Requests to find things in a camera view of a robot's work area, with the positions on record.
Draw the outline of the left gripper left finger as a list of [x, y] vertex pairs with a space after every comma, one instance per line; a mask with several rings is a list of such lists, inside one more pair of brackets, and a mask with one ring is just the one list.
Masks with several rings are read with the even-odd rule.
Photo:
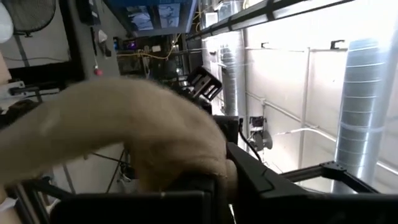
[[212, 224], [216, 180], [187, 173], [163, 192], [80, 194], [58, 203], [50, 224]]

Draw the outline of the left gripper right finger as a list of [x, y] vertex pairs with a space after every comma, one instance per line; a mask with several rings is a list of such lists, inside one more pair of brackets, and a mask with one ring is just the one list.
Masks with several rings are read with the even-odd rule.
[[398, 224], [398, 195], [316, 193], [274, 172], [235, 143], [236, 224]]

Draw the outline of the khaki baseball cap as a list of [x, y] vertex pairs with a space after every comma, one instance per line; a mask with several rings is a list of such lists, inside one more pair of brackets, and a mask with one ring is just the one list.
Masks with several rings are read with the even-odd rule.
[[126, 144], [142, 192], [196, 172], [215, 176], [228, 200], [237, 194], [237, 169], [214, 119], [168, 88], [128, 78], [73, 85], [0, 130], [0, 184], [117, 143]]

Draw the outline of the grey equipment cart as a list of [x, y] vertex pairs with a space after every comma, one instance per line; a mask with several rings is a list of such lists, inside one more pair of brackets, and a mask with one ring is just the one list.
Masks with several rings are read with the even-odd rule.
[[[120, 72], [112, 40], [112, 35], [114, 34], [114, 16], [102, 0], [93, 0], [93, 2], [98, 8], [100, 18], [100, 25], [93, 26], [93, 30], [96, 32], [96, 38], [98, 38], [99, 30], [102, 30], [108, 36], [106, 45], [111, 51], [110, 57], [106, 57], [101, 52], [98, 44], [96, 44], [97, 54], [95, 53], [90, 26], [82, 23], [78, 16], [76, 7], [77, 0], [68, 0], [78, 52], [80, 54], [80, 62], [83, 67], [84, 79], [91, 80], [104, 77], [119, 77]], [[94, 74], [95, 68], [102, 70], [103, 75], [100, 77], [96, 76]]]

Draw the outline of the black aluminium table frame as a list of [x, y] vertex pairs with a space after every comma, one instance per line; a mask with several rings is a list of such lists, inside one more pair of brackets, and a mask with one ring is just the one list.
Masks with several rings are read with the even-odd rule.
[[345, 184], [357, 193], [379, 194], [378, 190], [363, 182], [358, 177], [350, 174], [344, 167], [338, 165], [335, 161], [325, 162], [317, 166], [306, 167], [303, 169], [292, 170], [290, 172], [282, 173], [281, 176], [291, 182], [301, 182], [317, 177], [323, 177]]

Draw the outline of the silver ventilation duct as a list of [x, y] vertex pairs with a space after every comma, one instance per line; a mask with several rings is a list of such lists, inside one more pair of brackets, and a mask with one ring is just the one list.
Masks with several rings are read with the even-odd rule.
[[225, 44], [220, 49], [224, 111], [230, 116], [246, 115], [245, 51], [242, 44]]
[[374, 179], [398, 66], [398, 19], [350, 42], [335, 162], [363, 182]]

